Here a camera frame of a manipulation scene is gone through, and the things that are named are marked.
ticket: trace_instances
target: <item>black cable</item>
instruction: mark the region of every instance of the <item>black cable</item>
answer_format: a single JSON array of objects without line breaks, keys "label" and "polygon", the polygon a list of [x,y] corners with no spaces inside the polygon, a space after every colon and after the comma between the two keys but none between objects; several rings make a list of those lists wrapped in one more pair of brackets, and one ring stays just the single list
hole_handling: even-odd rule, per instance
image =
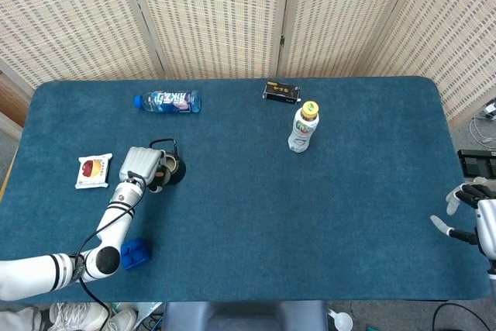
[{"label": "black cable", "polygon": [[[76,252],[76,255],[75,255],[75,258],[74,258],[74,269],[77,270],[78,268],[78,261],[79,261],[79,258],[82,256],[81,255],[81,251],[83,250],[84,246],[86,245],[86,243],[88,243],[93,237],[95,237],[97,234],[99,234],[101,231],[107,229],[110,225],[112,225],[114,222],[116,222],[117,220],[121,219],[126,213],[128,212],[131,212],[131,211],[134,211],[134,209],[138,206],[138,204],[141,202],[141,200],[143,199],[143,196],[145,195],[145,191],[146,191],[146,180],[143,176],[141,176],[140,174],[135,174],[133,172],[128,172],[128,175],[129,177],[135,177],[135,178],[140,178],[142,181],[143,181],[143,185],[140,185],[141,186],[141,190],[142,190],[142,193],[141,193],[141,196],[138,198],[138,200],[136,201],[136,203],[132,206],[132,207],[129,207],[127,210],[125,210],[123,213],[121,213],[120,215],[118,215],[117,217],[115,217],[113,220],[111,220],[109,223],[105,224],[102,228],[100,229],[97,229],[95,230],[92,234],[90,234],[85,240],[83,240],[83,242],[81,243],[81,245],[79,246],[79,248],[77,249],[77,252]],[[86,258],[85,257],[82,257],[83,259],[83,268],[86,268]],[[89,288],[86,286],[86,284],[83,282],[83,279],[82,277],[80,276],[79,278],[79,283],[81,285],[81,287],[83,288],[84,292],[86,292],[88,294],[88,296],[90,298],[92,298],[95,302],[97,302],[99,305],[103,306],[103,308],[105,309],[105,311],[107,312],[107,317],[105,319],[105,322],[103,322],[102,324],[102,327],[100,327],[100,330],[99,331],[103,331],[103,328],[105,327],[105,325],[107,324],[107,322],[109,321],[110,319],[110,309],[109,307],[103,302],[101,301],[99,298],[97,298],[90,290]]]},{"label": "black cable", "polygon": [[157,325],[157,323],[162,319],[164,314],[150,314],[147,316],[141,323],[139,324],[142,326],[144,329],[148,331],[152,331],[152,329]]},{"label": "black cable", "polygon": [[441,310],[443,307],[448,306],[448,305],[457,306],[458,308],[465,309],[466,311],[468,311],[469,313],[471,313],[475,318],[477,318],[480,321],[480,323],[482,323],[484,325],[484,327],[487,329],[487,331],[491,331],[491,329],[489,328],[489,326],[487,325],[487,323],[484,322],[480,316],[478,316],[477,314],[475,314],[474,312],[472,312],[466,306],[463,306],[463,305],[460,305],[460,304],[455,304],[454,302],[445,302],[444,304],[441,304],[440,306],[437,307],[436,311],[434,312],[434,315],[432,316],[432,331],[436,331],[436,329],[434,328],[434,326],[436,325],[436,316],[437,316],[438,311]]},{"label": "black cable", "polygon": [[353,314],[353,309],[351,307],[352,304],[353,304],[353,300],[350,302],[350,314],[354,319],[356,319],[356,316]]},{"label": "black cable", "polygon": [[93,293],[89,290],[89,288],[83,282],[83,278],[79,278],[79,284],[83,288],[84,292],[86,292],[88,294],[88,296],[90,298],[92,298],[95,302],[97,302],[98,304],[100,304],[101,306],[103,306],[103,308],[107,312],[107,316],[105,317],[105,322],[103,322],[102,327],[100,327],[100,331],[103,331],[103,328],[105,327],[105,325],[107,324],[107,322],[110,319],[110,308],[102,300],[100,300],[95,295],[93,295]]}]

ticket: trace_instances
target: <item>plastic bottle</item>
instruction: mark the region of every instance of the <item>plastic bottle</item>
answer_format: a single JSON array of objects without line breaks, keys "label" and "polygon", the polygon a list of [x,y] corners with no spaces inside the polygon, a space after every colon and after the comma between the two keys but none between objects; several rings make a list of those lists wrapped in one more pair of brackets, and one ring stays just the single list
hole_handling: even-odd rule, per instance
[{"label": "plastic bottle", "polygon": [[307,150],[310,137],[312,137],[318,124],[319,106],[316,102],[307,101],[294,114],[293,130],[288,138],[289,148],[296,153]]},{"label": "plastic bottle", "polygon": [[134,97],[134,105],[148,112],[199,112],[202,108],[200,92],[154,91]]}]

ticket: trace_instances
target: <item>black device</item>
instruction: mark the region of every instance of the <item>black device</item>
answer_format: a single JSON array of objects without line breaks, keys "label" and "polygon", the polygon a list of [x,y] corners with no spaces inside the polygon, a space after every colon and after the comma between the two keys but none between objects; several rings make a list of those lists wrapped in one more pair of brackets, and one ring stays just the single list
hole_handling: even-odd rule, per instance
[{"label": "black device", "polygon": [[490,100],[480,112],[485,119],[496,120],[496,98]]},{"label": "black device", "polygon": [[496,151],[489,150],[458,150],[458,159],[466,178],[496,179]]},{"label": "black device", "polygon": [[262,98],[288,104],[296,104],[300,101],[300,88],[297,85],[282,84],[276,81],[268,81],[265,84]]}]

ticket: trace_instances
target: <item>food packet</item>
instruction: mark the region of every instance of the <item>food packet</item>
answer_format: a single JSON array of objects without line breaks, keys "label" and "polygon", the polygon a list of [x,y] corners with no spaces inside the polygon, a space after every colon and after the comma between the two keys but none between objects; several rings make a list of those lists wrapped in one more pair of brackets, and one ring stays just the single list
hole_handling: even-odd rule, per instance
[{"label": "food packet", "polygon": [[111,153],[80,157],[81,166],[77,174],[76,189],[107,188],[109,184],[105,180],[107,179],[108,165],[111,159]]}]

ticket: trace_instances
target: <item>blue toy block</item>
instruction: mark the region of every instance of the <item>blue toy block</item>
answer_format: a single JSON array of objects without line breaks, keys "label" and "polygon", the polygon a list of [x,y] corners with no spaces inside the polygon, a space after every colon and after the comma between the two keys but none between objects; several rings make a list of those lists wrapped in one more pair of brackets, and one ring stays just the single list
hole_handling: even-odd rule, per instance
[{"label": "blue toy block", "polygon": [[121,265],[124,269],[133,269],[151,260],[150,250],[143,238],[124,242],[121,246]]}]

